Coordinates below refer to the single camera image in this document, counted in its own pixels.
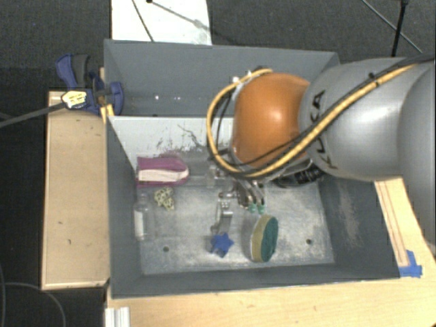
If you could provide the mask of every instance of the blue object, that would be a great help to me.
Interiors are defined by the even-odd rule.
[[[114,114],[120,115],[121,111],[123,110],[123,103],[124,103],[124,92],[121,88],[120,82],[111,82],[110,83],[110,90],[112,91],[112,94],[114,95],[114,100],[112,105],[114,106]]]
[[[212,245],[211,252],[216,253],[221,258],[223,258],[233,244],[234,242],[229,238],[227,232],[224,232],[223,234],[220,235],[214,235],[211,240],[211,245]]]
[[[87,71],[88,55],[73,55],[67,53],[56,60],[56,72],[60,79],[67,85],[68,91],[80,87],[81,91],[86,92],[87,102],[85,105],[67,107],[71,110],[84,110],[91,114],[100,115],[101,104],[98,97],[104,96],[107,104],[112,104],[114,114],[120,115],[123,110],[124,92],[120,82],[111,82],[108,89],[105,89],[103,80],[95,73]],[[86,87],[85,78],[92,81],[93,88]]]
[[[409,266],[399,267],[401,277],[417,277],[422,276],[422,265],[416,264],[415,255],[412,251],[406,250],[407,257],[409,258]]]
[[[73,71],[72,59],[73,55],[67,53],[62,57],[59,57],[55,63],[57,76],[64,81],[68,90],[76,89],[78,87],[76,76]]]

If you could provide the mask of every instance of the gray bin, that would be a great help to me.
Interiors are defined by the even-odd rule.
[[[219,191],[205,185],[204,117],[213,96],[259,65],[312,81],[336,64],[331,52],[105,41],[106,81],[121,81],[126,94],[123,116],[107,124],[114,298],[399,277],[373,184],[331,176],[297,189],[266,186],[269,212],[280,224],[270,262],[248,259],[245,211],[237,205],[229,254],[206,250]],[[226,118],[224,142],[231,127]],[[154,210],[158,237],[141,243],[132,221],[136,157],[166,151],[178,152],[191,177],[175,189],[175,212]]]

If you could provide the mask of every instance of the yellow cable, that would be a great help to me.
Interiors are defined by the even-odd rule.
[[[292,150],[288,151],[281,159],[277,160],[275,163],[273,163],[272,165],[268,166],[267,168],[264,168],[263,170],[251,173],[251,174],[247,174],[247,177],[250,178],[255,178],[258,176],[262,176],[263,174],[267,174],[269,172],[272,172],[273,170],[275,170],[276,168],[280,168],[282,166],[284,166],[290,159],[292,159],[293,157],[297,156],[298,154],[300,154],[301,152],[303,152],[312,142],[313,139],[315,139],[316,135],[318,135],[323,129],[325,129],[333,120],[335,120],[341,113],[342,111],[344,111],[346,108],[348,108],[349,106],[351,106],[354,102],[358,101],[360,98],[364,97],[366,94],[368,94],[369,92],[371,92],[373,89],[375,89],[376,87],[378,87],[379,85],[395,78],[396,76],[402,74],[403,72],[407,71],[408,69],[410,69],[411,67],[413,67],[414,65],[408,65],[406,67],[402,67],[399,69],[396,69],[392,72],[389,72],[383,76],[381,76],[380,78],[378,78],[377,80],[374,80],[373,82],[369,83],[368,85],[362,87],[361,89],[357,90],[356,92],[354,92],[353,94],[351,94],[347,99],[343,100],[340,104],[338,104],[333,110],[332,112],[330,112],[325,118],[323,118],[309,133],[308,135],[301,140],[301,142],[299,142]],[[240,82],[245,82],[248,79],[246,79],[246,76],[242,79],[240,79]],[[215,99],[213,100],[212,104],[209,107],[208,110],[208,114],[206,117],[206,129],[207,129],[207,138],[208,138],[208,142],[209,145],[211,147],[211,150],[213,152],[213,154],[215,155],[216,160],[227,170],[231,171],[231,172],[242,172],[241,170],[229,165],[224,159],[221,158],[221,156],[219,155],[215,143],[213,142],[213,137],[212,137],[212,132],[211,132],[211,117],[212,117],[212,113],[213,110],[215,109],[216,104],[218,103],[218,101],[231,89],[233,89],[235,86],[237,86],[238,83],[236,84],[231,84],[229,86],[227,86],[226,88],[224,88],[220,93],[218,93],[218,95],[215,97]]]
[[[212,154],[215,155],[215,158],[217,159],[217,161],[222,164],[222,166],[228,170],[231,170],[232,172],[240,172],[239,169],[229,165],[227,163],[226,160],[224,160],[218,152],[217,147],[215,146],[215,142],[213,141],[213,136],[212,136],[212,115],[213,115],[213,110],[215,109],[215,107],[217,106],[218,102],[221,100],[222,97],[224,97],[224,95],[226,95],[229,91],[231,91],[232,89],[236,88],[239,84],[243,84],[244,82],[250,80],[251,78],[254,78],[255,76],[259,76],[262,74],[266,74],[266,73],[271,73],[273,72],[272,69],[261,69],[258,70],[256,72],[253,72],[251,74],[248,74],[246,76],[244,76],[243,78],[239,79],[239,81],[234,82],[232,84],[229,84],[228,86],[224,87],[213,99],[212,103],[209,106],[209,109],[207,111],[207,115],[206,115],[206,135],[207,135],[207,140],[209,143],[209,147],[212,151]]]

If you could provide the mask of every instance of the clamp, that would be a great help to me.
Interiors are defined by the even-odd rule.
[[[95,115],[100,108],[112,104],[115,115],[123,109],[124,92],[120,82],[111,82],[105,88],[103,80],[95,73],[88,72],[89,55],[67,53],[56,60],[58,77],[67,85],[68,92],[62,96],[67,109],[84,110]]]

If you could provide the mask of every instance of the clear container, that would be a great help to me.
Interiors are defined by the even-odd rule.
[[[156,221],[153,204],[145,189],[138,189],[134,204],[134,228],[138,241],[152,241],[156,238]]]

